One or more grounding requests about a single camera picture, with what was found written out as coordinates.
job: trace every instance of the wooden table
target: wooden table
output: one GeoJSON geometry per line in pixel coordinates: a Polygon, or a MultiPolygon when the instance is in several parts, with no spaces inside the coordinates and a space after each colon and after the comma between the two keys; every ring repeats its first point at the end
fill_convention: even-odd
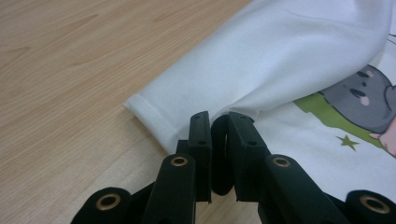
{"type": "MultiPolygon", "coordinates": [[[[0,223],[69,223],[99,189],[134,193],[165,152],[122,104],[248,0],[0,2],[0,223]]],[[[197,223],[260,223],[235,196],[197,223]]]]}

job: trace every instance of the white t-shirt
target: white t-shirt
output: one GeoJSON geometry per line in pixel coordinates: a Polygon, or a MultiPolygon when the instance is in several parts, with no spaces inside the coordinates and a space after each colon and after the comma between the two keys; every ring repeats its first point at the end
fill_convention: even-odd
{"type": "MultiPolygon", "coordinates": [[[[388,119],[348,107],[379,106],[362,88],[396,84],[392,9],[391,0],[253,1],[125,106],[169,153],[188,139],[193,114],[207,110],[211,121],[229,111],[245,114],[272,153],[293,157],[323,191],[344,200],[368,189],[396,202],[396,160],[387,151],[396,139],[393,107],[374,106],[388,119]],[[388,82],[350,84],[371,74],[388,82]],[[346,88],[339,98],[357,103],[333,100],[346,88]],[[376,122],[386,128],[372,128],[376,122]]],[[[382,100],[396,104],[391,91],[382,100]]]]}

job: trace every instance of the wood grain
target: wood grain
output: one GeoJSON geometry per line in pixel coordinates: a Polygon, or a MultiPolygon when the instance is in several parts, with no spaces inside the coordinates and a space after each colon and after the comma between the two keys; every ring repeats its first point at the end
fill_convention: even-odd
{"type": "MultiPolygon", "coordinates": [[[[131,193],[166,156],[122,107],[248,0],[0,1],[0,222],[69,223],[99,189],[131,193]]],[[[197,223],[260,223],[234,195],[197,223]]]]}

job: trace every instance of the green star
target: green star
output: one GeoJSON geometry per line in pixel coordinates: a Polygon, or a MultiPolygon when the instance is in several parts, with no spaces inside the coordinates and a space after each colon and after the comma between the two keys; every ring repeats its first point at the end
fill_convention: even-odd
{"type": "Polygon", "coordinates": [[[348,146],[348,147],[352,148],[354,151],[356,151],[355,145],[358,144],[357,142],[351,141],[347,135],[344,138],[341,138],[341,137],[338,137],[338,136],[336,136],[336,137],[338,139],[340,139],[341,141],[343,141],[341,146],[348,146]]]}

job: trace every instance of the gray cartoon animal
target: gray cartoon animal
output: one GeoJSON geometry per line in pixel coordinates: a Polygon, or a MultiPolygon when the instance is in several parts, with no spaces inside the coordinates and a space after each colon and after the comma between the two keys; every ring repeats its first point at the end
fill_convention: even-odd
{"type": "Polygon", "coordinates": [[[320,92],[353,124],[372,132],[396,156],[396,87],[371,65],[320,92]]]}

